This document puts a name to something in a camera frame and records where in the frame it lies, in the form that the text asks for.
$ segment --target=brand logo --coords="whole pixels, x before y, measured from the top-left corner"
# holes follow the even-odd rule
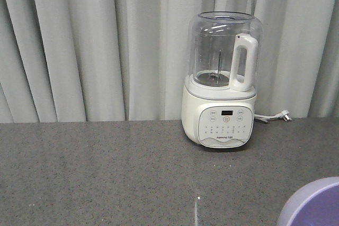
[[[217,139],[233,139],[233,136],[217,136]]]

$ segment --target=gray granite countertop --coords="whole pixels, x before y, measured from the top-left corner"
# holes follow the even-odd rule
[[[0,124],[0,225],[275,225],[297,189],[339,175],[338,126],[255,123],[215,150],[180,121]]]

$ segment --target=curtain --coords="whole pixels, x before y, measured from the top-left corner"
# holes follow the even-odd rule
[[[339,0],[0,0],[0,123],[180,119],[213,10],[263,23],[256,113],[339,116]]]

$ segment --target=power cord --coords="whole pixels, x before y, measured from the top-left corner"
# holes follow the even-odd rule
[[[292,118],[289,116],[289,111],[284,110],[274,116],[263,116],[254,114],[254,119],[258,120],[259,122],[267,124],[269,121],[274,121],[278,119],[284,119],[286,122],[292,121]]]

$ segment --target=blender jar handle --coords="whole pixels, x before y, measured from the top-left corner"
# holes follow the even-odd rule
[[[241,48],[245,48],[247,51],[245,75],[243,82],[240,82],[237,77],[240,63]],[[229,86],[231,89],[244,92],[249,90],[253,86],[257,58],[258,58],[258,41],[249,34],[237,34],[235,36],[232,66],[229,74]]]

